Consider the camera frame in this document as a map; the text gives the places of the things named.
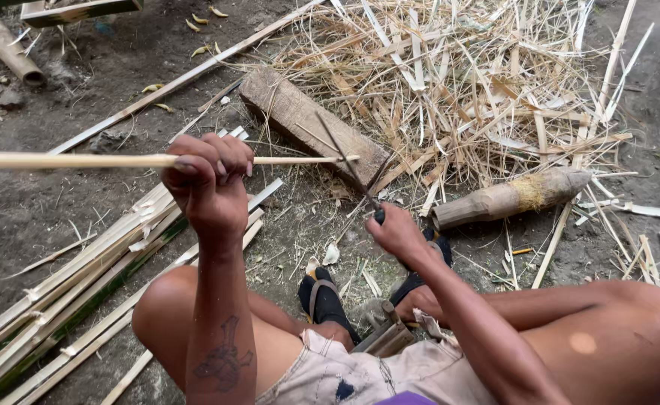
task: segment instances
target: beige shorts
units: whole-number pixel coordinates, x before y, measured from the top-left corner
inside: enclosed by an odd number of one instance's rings
[[[417,342],[385,359],[349,354],[309,329],[302,340],[298,359],[256,404],[374,404],[403,391],[438,404],[497,403],[460,348],[446,340]]]

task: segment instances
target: yellow leaf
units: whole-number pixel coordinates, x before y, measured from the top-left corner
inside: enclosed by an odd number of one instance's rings
[[[202,47],[196,49],[196,50],[192,53],[191,58],[194,58],[196,55],[199,55],[200,53],[205,53],[205,52],[207,52],[207,51],[209,51],[209,50],[210,50],[210,49],[209,49],[207,46],[202,46]]]
[[[164,109],[165,111],[167,111],[167,112],[170,113],[170,114],[174,113],[174,111],[172,110],[172,108],[170,108],[169,106],[166,106],[166,105],[164,105],[164,104],[155,104],[155,106],[158,106],[158,107]]]
[[[210,6],[210,11],[215,13],[215,15],[218,16],[218,17],[225,18],[225,17],[229,16],[229,14],[225,14],[225,13],[221,12],[220,10],[216,9],[213,6]]]
[[[192,14],[192,18],[195,20],[196,23],[198,24],[207,24],[208,21],[204,18],[199,18],[199,16],[196,16],[194,13]]]
[[[199,32],[199,28],[197,28],[195,25],[193,25],[193,24],[190,22],[190,20],[188,20],[188,19],[186,18],[186,19],[185,19],[185,22],[187,23],[187,26],[190,27],[190,29],[192,29],[192,30],[195,31],[195,32]]]
[[[147,86],[146,88],[143,88],[143,93],[146,92],[157,92],[160,88],[164,87],[164,84],[151,84],[150,86]]]

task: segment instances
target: tattoo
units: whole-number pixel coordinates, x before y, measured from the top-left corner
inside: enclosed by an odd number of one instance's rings
[[[221,325],[225,334],[223,344],[213,349],[205,361],[192,372],[198,378],[217,378],[216,391],[227,392],[235,388],[240,379],[240,369],[249,366],[252,362],[253,352],[250,350],[238,359],[235,329],[239,321],[240,318],[233,315]]]

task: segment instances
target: leg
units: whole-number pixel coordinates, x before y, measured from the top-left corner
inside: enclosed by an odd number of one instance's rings
[[[640,282],[484,295],[542,358],[575,404],[660,403],[660,288]],[[427,286],[398,306],[442,319]]]
[[[197,288],[198,269],[178,267],[151,284],[133,314],[135,334],[183,391],[187,339]],[[302,349],[298,333],[303,329],[317,328],[317,332],[325,337],[337,336],[352,343],[340,325],[304,324],[253,292],[248,292],[248,300],[253,312],[258,359],[257,393],[268,389],[295,362]]]

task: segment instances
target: wooden block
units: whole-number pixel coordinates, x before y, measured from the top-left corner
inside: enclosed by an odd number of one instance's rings
[[[271,68],[261,67],[246,75],[240,86],[240,96],[248,110],[260,120],[264,120],[265,114],[271,109],[269,123],[272,128],[304,152],[314,156],[338,156],[331,147],[332,140],[315,115],[315,111],[318,111],[342,151],[348,156],[361,156],[360,160],[354,161],[353,164],[365,186],[372,184],[388,160],[389,153],[378,144],[318,105]],[[328,167],[337,171],[348,184],[361,189],[347,169],[346,163],[328,163]]]
[[[24,5],[20,19],[35,28],[53,27],[108,14],[141,12],[144,0],[97,0],[49,10],[42,5],[43,1]]]

